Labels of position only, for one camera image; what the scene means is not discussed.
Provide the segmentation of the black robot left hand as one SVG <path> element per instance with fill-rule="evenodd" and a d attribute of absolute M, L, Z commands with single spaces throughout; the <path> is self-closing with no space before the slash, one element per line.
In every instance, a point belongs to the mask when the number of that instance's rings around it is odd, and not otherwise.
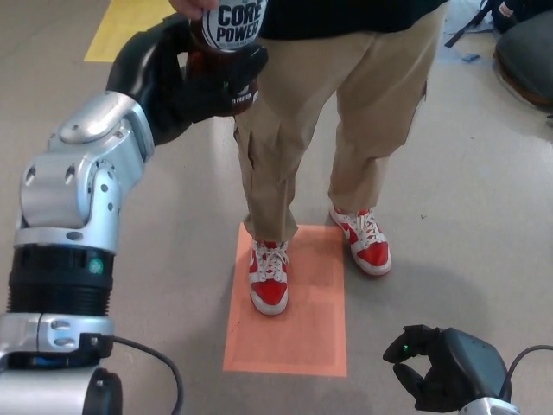
<path fill-rule="evenodd" d="M 190 125 L 239 114 L 232 99 L 257 78 L 269 57 L 265 47 L 252 44 L 211 73 L 185 78 L 178 55 L 195 49 L 189 20 L 175 13 L 134 34 L 113 62 L 106 89 L 143 108 L 156 146 L 177 139 Z"/>

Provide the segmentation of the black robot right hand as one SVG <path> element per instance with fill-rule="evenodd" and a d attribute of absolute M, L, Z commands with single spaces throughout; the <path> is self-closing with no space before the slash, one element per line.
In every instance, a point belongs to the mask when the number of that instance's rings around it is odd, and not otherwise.
<path fill-rule="evenodd" d="M 517 414 L 499 351 L 458 329 L 405 326 L 383 359 L 422 412 L 488 414 L 488 406 Z"/>

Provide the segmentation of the person's bare right hand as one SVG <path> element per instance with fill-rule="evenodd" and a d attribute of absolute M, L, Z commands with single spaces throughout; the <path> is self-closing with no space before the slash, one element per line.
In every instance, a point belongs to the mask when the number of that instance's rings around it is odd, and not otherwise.
<path fill-rule="evenodd" d="M 219 0 L 169 0 L 173 9 L 190 20 L 200 20 L 206 10 L 219 7 Z"/>

